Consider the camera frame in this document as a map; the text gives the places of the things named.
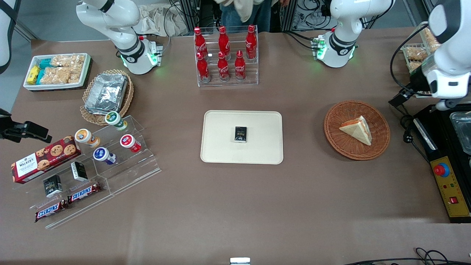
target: clear acrylic stand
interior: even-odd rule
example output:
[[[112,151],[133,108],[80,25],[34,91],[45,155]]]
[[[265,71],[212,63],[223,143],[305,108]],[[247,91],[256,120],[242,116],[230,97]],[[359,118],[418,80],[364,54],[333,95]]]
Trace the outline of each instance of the clear acrylic stand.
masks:
[[[208,27],[201,28],[202,35],[206,40],[206,48],[208,49],[208,62],[209,72],[211,74],[211,81],[204,83],[199,78],[198,68],[196,68],[196,79],[198,81],[199,87],[212,87],[212,86],[234,86],[234,85],[248,85],[248,84],[259,84],[259,45],[257,45],[257,56],[254,60],[249,60],[246,57],[245,52],[245,38],[247,37],[249,27],[248,26],[231,26],[226,27],[227,35],[229,36],[230,47],[231,47],[231,59],[227,62],[229,63],[229,73],[231,78],[227,82],[222,82],[219,79],[219,70],[218,70],[218,53],[219,53],[219,31],[218,28]],[[257,38],[257,43],[259,42],[259,32],[257,26],[255,26],[255,36]],[[246,78],[244,81],[236,80],[236,68],[234,63],[236,61],[236,53],[238,50],[241,50],[244,53],[245,60],[245,74]]]
[[[100,137],[100,146],[108,148],[111,153],[117,156],[117,162],[113,165],[94,160],[92,157],[94,149],[80,145],[82,154],[75,159],[53,168],[26,184],[15,183],[14,189],[25,193],[24,199],[32,210],[32,223],[34,222],[34,213],[46,209],[62,199],[67,200],[67,196],[71,196],[93,183],[99,182],[102,190],[74,201],[67,209],[39,220],[37,225],[42,224],[46,226],[46,229],[56,228],[161,171],[156,157],[148,149],[141,134],[144,128],[132,116],[127,116],[124,120],[128,122],[128,127],[124,131],[118,131],[113,126],[106,126],[93,133]],[[125,134],[132,134],[141,144],[142,147],[138,153],[133,153],[120,145],[121,136]],[[80,182],[73,178],[70,164],[75,161],[85,166],[87,181]],[[47,198],[42,181],[56,174],[60,176],[63,191],[52,198]]]

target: red bottle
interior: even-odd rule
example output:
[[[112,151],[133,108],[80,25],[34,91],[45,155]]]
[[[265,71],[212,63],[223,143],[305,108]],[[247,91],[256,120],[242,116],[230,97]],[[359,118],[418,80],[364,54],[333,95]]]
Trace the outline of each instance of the red bottle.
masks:
[[[208,63],[204,60],[202,53],[198,52],[196,54],[198,62],[196,66],[198,67],[198,73],[200,74],[200,80],[204,83],[211,81],[211,75],[209,74]]]
[[[249,33],[245,39],[246,53],[249,60],[257,57],[257,36],[255,36],[255,26],[249,25]]]
[[[227,82],[230,79],[229,75],[229,64],[226,61],[226,56],[224,52],[220,51],[218,54],[218,68],[219,68],[219,78],[222,82]]]
[[[206,48],[206,40],[201,35],[201,29],[199,27],[195,28],[195,46],[196,52],[202,53],[204,58],[208,57],[208,48]]]
[[[237,59],[235,59],[235,78],[237,81],[245,80],[245,61],[241,50],[237,51]]]
[[[230,42],[229,42],[229,37],[226,34],[225,26],[219,27],[219,50],[224,52],[224,55],[226,56],[226,60],[231,59]]]

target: yellow control box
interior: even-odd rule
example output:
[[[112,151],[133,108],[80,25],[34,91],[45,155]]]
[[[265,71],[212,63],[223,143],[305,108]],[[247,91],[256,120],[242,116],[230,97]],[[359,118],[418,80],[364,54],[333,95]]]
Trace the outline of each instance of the yellow control box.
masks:
[[[447,157],[430,162],[435,180],[440,190],[443,202],[450,217],[470,216],[470,211],[466,205],[460,185],[456,181],[456,176]]]

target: red emergency stop button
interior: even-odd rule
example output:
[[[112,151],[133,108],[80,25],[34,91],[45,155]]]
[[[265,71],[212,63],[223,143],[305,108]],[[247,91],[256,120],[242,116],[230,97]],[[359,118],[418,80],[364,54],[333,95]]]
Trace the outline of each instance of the red emergency stop button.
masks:
[[[458,203],[458,198],[457,197],[450,197],[450,203],[451,204],[457,204]]]
[[[448,175],[450,175],[450,169],[448,168],[448,166],[445,164],[445,163],[440,163],[438,165],[436,165],[434,168],[433,168],[433,172],[439,176],[442,176],[444,178],[448,177]]]

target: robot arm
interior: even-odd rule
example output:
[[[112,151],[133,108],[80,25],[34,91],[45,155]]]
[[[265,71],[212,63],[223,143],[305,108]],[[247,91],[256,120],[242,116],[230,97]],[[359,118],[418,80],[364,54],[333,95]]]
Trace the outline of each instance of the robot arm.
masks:
[[[11,60],[11,36],[21,0],[0,0],[0,74]]]
[[[337,19],[335,31],[321,36],[325,46],[317,58],[327,66],[339,68],[347,64],[363,29],[360,18],[379,15],[396,0],[332,0],[330,12]]]
[[[77,4],[76,11],[84,25],[100,31],[114,43],[133,74],[145,74],[157,65],[155,42],[140,40],[132,29],[140,20],[133,1],[85,0]]]
[[[441,99],[436,109],[456,106],[468,93],[471,71],[471,1],[441,0],[429,16],[429,28],[442,45],[411,73],[409,90],[390,101],[393,106],[406,102],[410,91],[430,91]]]

